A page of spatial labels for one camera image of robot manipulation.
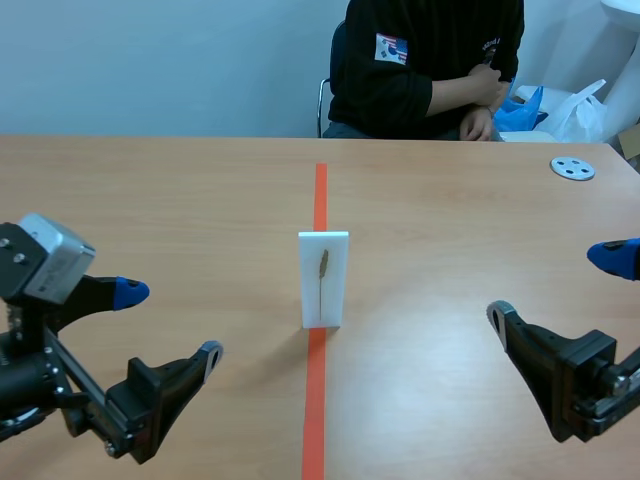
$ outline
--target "blue gripper fingertip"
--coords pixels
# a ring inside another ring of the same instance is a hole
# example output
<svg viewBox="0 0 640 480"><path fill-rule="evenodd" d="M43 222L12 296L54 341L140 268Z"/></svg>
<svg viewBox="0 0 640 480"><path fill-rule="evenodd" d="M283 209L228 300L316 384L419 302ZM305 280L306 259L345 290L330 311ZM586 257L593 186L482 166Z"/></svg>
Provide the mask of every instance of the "blue gripper fingertip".
<svg viewBox="0 0 640 480"><path fill-rule="evenodd" d="M113 295L113 309L133 307L144 302L150 290L144 282L133 282L124 277L116 278L116 291Z"/></svg>

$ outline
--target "black chair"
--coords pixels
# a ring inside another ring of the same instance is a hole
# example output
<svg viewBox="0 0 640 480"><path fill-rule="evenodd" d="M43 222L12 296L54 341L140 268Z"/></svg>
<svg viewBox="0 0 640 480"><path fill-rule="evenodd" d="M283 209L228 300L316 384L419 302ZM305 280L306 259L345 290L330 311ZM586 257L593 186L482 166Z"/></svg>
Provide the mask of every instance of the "black chair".
<svg viewBox="0 0 640 480"><path fill-rule="evenodd" d="M322 97L324 96L324 85L328 82L331 93L336 94L334 79L342 63L344 62L344 50L347 44L347 28L344 22L336 28L331 40L331 58L329 60L329 78L320 82L320 94L318 95L318 138L322 138Z"/></svg>

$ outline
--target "gray disc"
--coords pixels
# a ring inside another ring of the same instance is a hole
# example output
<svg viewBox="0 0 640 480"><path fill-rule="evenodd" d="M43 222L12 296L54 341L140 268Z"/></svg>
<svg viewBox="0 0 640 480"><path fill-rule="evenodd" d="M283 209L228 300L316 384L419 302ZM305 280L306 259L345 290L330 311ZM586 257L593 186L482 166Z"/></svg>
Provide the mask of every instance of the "gray disc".
<svg viewBox="0 0 640 480"><path fill-rule="evenodd" d="M554 158L551 160L551 170L561 177L579 182L591 180L596 174L596 169L591 164L573 157Z"/></svg>

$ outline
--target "flag patch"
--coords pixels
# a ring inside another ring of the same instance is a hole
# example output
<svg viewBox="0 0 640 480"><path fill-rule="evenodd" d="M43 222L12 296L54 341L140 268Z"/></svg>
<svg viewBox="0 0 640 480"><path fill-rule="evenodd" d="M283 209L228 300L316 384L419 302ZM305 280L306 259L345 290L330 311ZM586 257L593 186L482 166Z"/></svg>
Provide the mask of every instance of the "flag patch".
<svg viewBox="0 0 640 480"><path fill-rule="evenodd" d="M408 55L409 47L406 40L380 33L376 34L376 60L406 65Z"/></svg>

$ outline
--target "orange tape line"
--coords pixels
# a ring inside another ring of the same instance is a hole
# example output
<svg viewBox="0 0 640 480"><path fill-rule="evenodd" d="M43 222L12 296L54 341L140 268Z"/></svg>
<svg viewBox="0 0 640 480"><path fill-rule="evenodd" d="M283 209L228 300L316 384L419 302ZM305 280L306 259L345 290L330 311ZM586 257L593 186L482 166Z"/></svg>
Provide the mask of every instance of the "orange tape line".
<svg viewBox="0 0 640 480"><path fill-rule="evenodd" d="M327 164L316 165L313 231L327 231ZM302 480L324 480L324 416L327 331L309 330L307 399L302 434Z"/></svg>

